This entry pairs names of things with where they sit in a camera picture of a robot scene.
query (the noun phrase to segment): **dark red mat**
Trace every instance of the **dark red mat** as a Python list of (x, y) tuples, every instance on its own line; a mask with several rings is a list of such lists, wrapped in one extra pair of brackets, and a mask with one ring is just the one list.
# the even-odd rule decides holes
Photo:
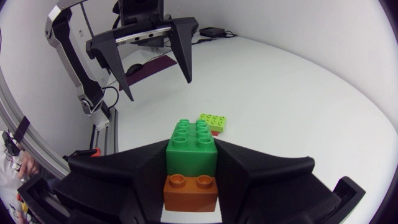
[(127, 84), (131, 86), (134, 83), (137, 83), (157, 72), (162, 71), (163, 69), (169, 68), (172, 65), (175, 65), (177, 62), (171, 59), (167, 55), (160, 56), (157, 59), (153, 59), (150, 62), (144, 64), (144, 67), (138, 72), (132, 74), (129, 77), (126, 77)]

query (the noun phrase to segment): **lime green lego brick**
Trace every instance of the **lime green lego brick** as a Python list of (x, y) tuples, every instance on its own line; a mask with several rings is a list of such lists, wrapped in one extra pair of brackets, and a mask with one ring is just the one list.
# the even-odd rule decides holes
[(201, 114), (199, 119), (205, 120), (207, 122), (210, 131), (224, 132), (226, 117), (211, 114)]
[(176, 124), (167, 145), (166, 163), (167, 175), (215, 176), (217, 148), (205, 121), (189, 123), (182, 119)]

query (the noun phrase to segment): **black box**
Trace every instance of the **black box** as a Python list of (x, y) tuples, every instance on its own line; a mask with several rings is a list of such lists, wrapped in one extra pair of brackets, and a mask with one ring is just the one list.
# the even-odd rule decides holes
[(200, 35), (205, 36), (205, 37), (221, 37), (224, 35), (225, 30), (220, 29), (220, 28), (215, 28), (215, 27), (207, 27), (199, 30)]

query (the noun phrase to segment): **orange lego brick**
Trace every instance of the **orange lego brick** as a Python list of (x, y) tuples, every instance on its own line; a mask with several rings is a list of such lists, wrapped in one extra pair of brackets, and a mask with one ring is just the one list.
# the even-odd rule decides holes
[(176, 212), (214, 212), (218, 190), (216, 179), (207, 175), (168, 175), (163, 188), (164, 207)]

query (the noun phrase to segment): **black cable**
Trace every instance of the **black cable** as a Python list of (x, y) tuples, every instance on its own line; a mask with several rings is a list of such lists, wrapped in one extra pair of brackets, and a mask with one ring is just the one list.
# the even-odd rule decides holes
[(160, 54), (160, 55), (158, 55), (158, 56), (155, 56), (155, 57), (149, 59), (149, 60), (148, 60), (147, 62), (145, 62), (144, 64), (150, 62), (150, 61), (153, 60), (153, 59), (157, 59), (157, 58), (159, 58), (159, 57), (161, 57), (161, 56), (163, 56), (163, 55), (165, 55), (165, 54), (167, 54), (167, 53), (169, 53), (169, 52), (171, 52), (171, 50), (166, 50), (166, 51), (163, 52), (162, 54)]
[(81, 11), (83, 11), (83, 15), (84, 15), (86, 23), (87, 23), (88, 31), (90, 32), (91, 38), (92, 38), (92, 37), (94, 37), (93, 30), (91, 30), (91, 26), (90, 26), (90, 23), (88, 22), (88, 18), (86, 15), (85, 7), (82, 2), (80, 3), (80, 7), (81, 7)]
[[(163, 44), (166, 44), (168, 42), (170, 42), (170, 39), (168, 41), (164, 42)], [(165, 47), (172, 47), (172, 46), (171, 45), (170, 46), (165, 45)]]
[[(199, 32), (199, 31), (198, 31)], [(196, 36), (198, 36), (198, 35), (200, 35), (200, 34), (195, 34), (195, 35), (193, 35), (192, 37), (196, 37)], [(168, 40), (168, 41), (166, 41), (166, 42), (164, 42), (165, 44), (167, 43), (167, 42), (169, 42), (170, 40)], [(165, 45), (165, 47), (172, 47), (172, 46), (166, 46)]]
[(116, 20), (114, 21), (113, 26), (112, 26), (112, 29), (118, 28), (119, 21), (120, 21), (120, 15), (118, 15), (118, 17), (117, 17)]
[(113, 86), (103, 87), (102, 89), (103, 89), (103, 90), (106, 90), (106, 89), (108, 89), (108, 88), (114, 89), (114, 90), (116, 91), (116, 94), (118, 95), (118, 96), (116, 97), (116, 101), (114, 102), (114, 104), (108, 108), (108, 109), (110, 110), (110, 109), (111, 109), (112, 107), (114, 107), (114, 106), (116, 105), (116, 103), (118, 103), (118, 101), (119, 101), (119, 91), (118, 91), (118, 89), (116, 89), (116, 88), (113, 87)]
[(2, 42), (2, 35), (1, 35), (1, 28), (0, 28), (0, 52), (1, 52), (1, 42)]
[(109, 87), (110, 85), (112, 85), (113, 83), (116, 83), (116, 82), (117, 82), (117, 80), (111, 82), (111, 83), (110, 83), (109, 85), (107, 85), (106, 87)]
[(220, 39), (220, 38), (232, 38), (232, 37), (237, 37), (237, 36), (238, 36), (237, 34), (234, 34), (232, 31), (227, 30), (227, 31), (225, 31), (223, 34), (217, 35), (217, 36), (215, 36), (215, 37), (210, 37), (210, 38), (205, 38), (205, 39), (199, 39), (197, 42), (192, 43), (192, 45), (201, 44), (201, 43), (203, 43), (203, 42), (208, 42), (208, 41), (212, 41), (212, 40), (217, 40), (217, 39)]
[(10, 135), (9, 135), (9, 132), (10, 132), (10, 130), (8, 129), (8, 132), (7, 132), (7, 135), (8, 135), (8, 137), (7, 137), (7, 139), (4, 141), (4, 145), (5, 145), (5, 150), (4, 150), (4, 153), (6, 154), (6, 159), (8, 160), (8, 161), (10, 161), (10, 162), (12, 162), (13, 164), (15, 164), (15, 165), (19, 165), (19, 166), (21, 166), (20, 164), (18, 164), (13, 158), (12, 158), (12, 155), (10, 155), (9, 153), (8, 153), (8, 147), (12, 147), (12, 146), (10, 146), (10, 141), (12, 141), (12, 139), (9, 139), (9, 137), (10, 137)]

